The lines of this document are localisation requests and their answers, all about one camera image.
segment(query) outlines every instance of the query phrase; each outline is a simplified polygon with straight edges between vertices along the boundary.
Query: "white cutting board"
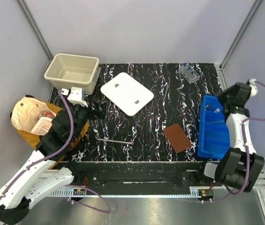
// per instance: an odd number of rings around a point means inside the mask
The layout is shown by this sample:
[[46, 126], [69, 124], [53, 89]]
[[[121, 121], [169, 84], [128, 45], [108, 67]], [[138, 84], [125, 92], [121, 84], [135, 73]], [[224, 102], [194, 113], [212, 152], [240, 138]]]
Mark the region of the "white cutting board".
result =
[[101, 92], [128, 116], [134, 116], [154, 94], [129, 76], [120, 73], [101, 87]]

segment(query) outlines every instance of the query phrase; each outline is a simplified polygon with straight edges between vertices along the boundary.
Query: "black and white marble pattern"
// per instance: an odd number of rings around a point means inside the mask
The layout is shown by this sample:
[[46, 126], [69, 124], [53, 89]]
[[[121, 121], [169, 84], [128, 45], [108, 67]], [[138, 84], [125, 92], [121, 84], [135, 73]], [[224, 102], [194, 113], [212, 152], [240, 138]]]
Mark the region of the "black and white marble pattern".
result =
[[[105, 120], [89, 121], [90, 128], [68, 160], [76, 161], [197, 161], [200, 104], [204, 95], [215, 95], [220, 83], [213, 64], [192, 64], [201, 75], [189, 84], [178, 72], [181, 64], [102, 64], [100, 77], [89, 101], [94, 98], [108, 102]], [[121, 72], [126, 72], [153, 92], [153, 100], [133, 117], [124, 114], [100, 88]], [[163, 101], [166, 85], [169, 88]], [[51, 103], [63, 107], [54, 89]], [[176, 153], [163, 134], [163, 129], [178, 123], [191, 140], [192, 146]], [[108, 138], [133, 142], [126, 145], [101, 142]]]

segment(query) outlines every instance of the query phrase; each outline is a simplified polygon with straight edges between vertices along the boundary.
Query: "storage bin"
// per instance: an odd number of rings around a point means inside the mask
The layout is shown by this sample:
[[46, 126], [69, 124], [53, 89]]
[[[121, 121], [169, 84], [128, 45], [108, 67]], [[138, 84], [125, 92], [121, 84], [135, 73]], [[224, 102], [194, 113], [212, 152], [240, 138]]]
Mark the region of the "storage bin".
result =
[[229, 147], [229, 130], [224, 120], [223, 107], [217, 97], [206, 95], [200, 106], [198, 155], [221, 160]]
[[98, 81], [99, 59], [81, 55], [59, 53], [55, 55], [45, 72], [45, 79], [54, 87], [71, 89], [84, 88], [86, 94], [93, 93]]

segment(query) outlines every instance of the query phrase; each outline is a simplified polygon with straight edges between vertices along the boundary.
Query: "blue plastic bin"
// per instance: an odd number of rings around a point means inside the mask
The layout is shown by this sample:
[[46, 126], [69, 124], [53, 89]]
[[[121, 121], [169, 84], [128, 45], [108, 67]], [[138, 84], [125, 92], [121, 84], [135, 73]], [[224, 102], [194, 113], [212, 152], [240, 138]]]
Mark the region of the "blue plastic bin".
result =
[[230, 147], [229, 130], [217, 97], [205, 95], [200, 106], [198, 155], [222, 159]]

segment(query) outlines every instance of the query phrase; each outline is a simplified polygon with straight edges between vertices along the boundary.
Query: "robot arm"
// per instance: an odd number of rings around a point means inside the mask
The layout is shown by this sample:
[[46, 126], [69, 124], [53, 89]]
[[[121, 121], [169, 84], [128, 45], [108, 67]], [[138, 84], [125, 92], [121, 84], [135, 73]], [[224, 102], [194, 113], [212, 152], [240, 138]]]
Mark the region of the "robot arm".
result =
[[218, 165], [207, 163], [204, 168], [205, 176], [213, 178], [216, 182], [225, 186], [240, 189], [245, 182], [245, 146], [247, 145], [250, 154], [250, 172], [246, 188], [244, 189], [245, 192], [252, 190], [265, 163], [264, 158], [257, 155], [252, 145], [249, 121], [246, 120], [250, 117], [250, 114], [249, 110], [244, 107], [249, 98], [256, 94], [255, 79], [252, 79], [247, 84], [236, 83], [217, 95], [219, 102], [223, 106], [231, 147]]
[[[63, 91], [64, 95], [68, 95], [67, 90]], [[95, 120], [105, 117], [105, 103], [95, 101], [93, 102], [94, 107], [91, 109], [84, 100], [84, 97], [85, 92], [83, 89], [75, 87], [71, 89], [71, 93], [68, 96], [69, 102], [74, 105], [78, 104], [76, 109], [72, 110], [74, 132], [71, 142], [76, 142], [80, 138], [80, 132], [88, 119]], [[75, 166], [76, 162], [68, 162], [66, 167], [61, 168], [56, 174], [35, 186], [33, 185], [42, 173], [54, 165], [62, 155], [72, 148], [71, 144], [60, 154], [27, 169], [27, 166], [31, 165], [31, 163], [58, 151], [69, 136], [69, 127], [68, 113], [61, 110], [52, 120], [52, 127], [49, 132], [40, 137], [40, 142], [37, 144], [36, 150], [33, 151], [27, 162], [8, 183], [0, 188], [0, 197], [2, 196], [0, 200], [1, 222], [14, 225], [24, 219], [29, 213], [29, 210], [44, 197], [65, 185], [71, 183], [79, 185], [83, 181], [84, 175], [82, 171], [77, 170], [78, 166]], [[24, 170], [26, 170], [25, 173], [15, 180]], [[3, 195], [6, 187], [13, 181], [13, 185]]]

